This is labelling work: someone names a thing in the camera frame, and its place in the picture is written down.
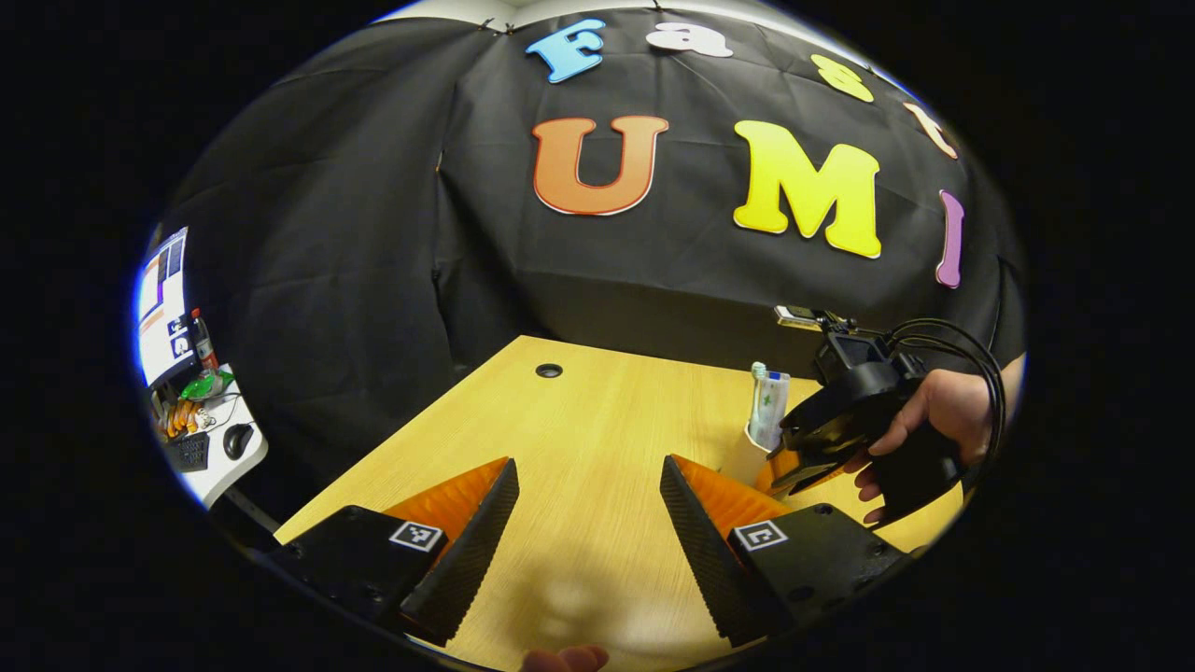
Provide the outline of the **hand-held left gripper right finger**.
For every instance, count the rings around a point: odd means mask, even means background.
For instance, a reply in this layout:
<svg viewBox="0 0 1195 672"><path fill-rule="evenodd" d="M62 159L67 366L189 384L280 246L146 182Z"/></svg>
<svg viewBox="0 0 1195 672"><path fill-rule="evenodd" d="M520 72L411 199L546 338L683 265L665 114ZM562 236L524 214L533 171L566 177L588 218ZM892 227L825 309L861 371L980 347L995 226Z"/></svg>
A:
<svg viewBox="0 0 1195 672"><path fill-rule="evenodd" d="M912 562L831 503L799 511L666 456L660 493L713 627L734 647L811 627Z"/></svg>

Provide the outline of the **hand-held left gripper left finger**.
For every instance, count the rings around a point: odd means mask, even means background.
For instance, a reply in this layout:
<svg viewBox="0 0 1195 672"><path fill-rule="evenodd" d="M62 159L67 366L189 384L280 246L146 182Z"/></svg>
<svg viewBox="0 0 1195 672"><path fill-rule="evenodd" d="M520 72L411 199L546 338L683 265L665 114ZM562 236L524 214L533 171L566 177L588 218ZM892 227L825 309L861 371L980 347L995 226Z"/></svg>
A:
<svg viewBox="0 0 1195 672"><path fill-rule="evenodd" d="M520 494L510 456L387 511L347 505L272 551L281 578L358 621L443 646L482 589Z"/></svg>

